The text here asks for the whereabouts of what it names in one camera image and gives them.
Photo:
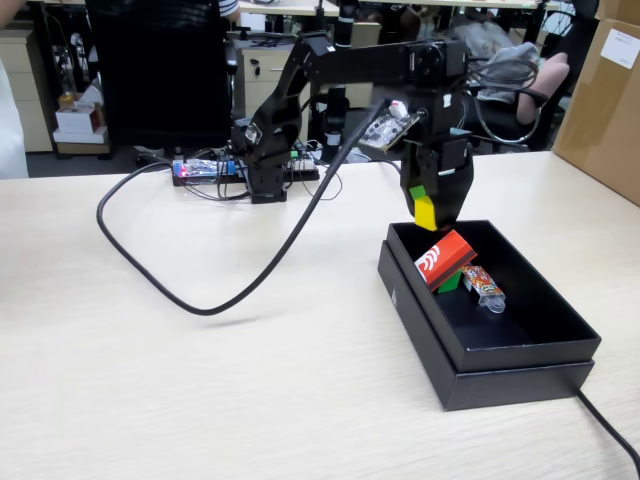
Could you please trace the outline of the black hooded gripper finger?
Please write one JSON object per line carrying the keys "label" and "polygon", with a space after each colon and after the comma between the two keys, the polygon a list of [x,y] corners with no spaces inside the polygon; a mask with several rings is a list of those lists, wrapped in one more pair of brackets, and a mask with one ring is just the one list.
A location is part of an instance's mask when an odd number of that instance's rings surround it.
{"label": "black hooded gripper finger", "polygon": [[460,169],[438,173],[438,191],[432,196],[437,226],[450,226],[457,221],[473,179],[472,160]]}

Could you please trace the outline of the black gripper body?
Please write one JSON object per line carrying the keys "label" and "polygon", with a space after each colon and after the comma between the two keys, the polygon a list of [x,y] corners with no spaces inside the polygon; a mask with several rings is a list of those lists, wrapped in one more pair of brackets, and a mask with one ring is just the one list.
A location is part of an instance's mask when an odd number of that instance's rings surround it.
{"label": "black gripper body", "polygon": [[419,163],[425,162],[436,173],[471,173],[470,136],[458,131],[465,113],[462,94],[411,90],[401,99],[418,115],[401,140],[401,172],[418,173]]}

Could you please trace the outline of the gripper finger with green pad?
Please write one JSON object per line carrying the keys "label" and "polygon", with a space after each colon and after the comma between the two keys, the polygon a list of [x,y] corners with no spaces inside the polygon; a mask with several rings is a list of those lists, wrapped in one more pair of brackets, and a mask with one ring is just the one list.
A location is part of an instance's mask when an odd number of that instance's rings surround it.
{"label": "gripper finger with green pad", "polygon": [[433,152],[422,144],[407,141],[401,159],[400,186],[416,223],[436,223],[432,196],[438,191]]}

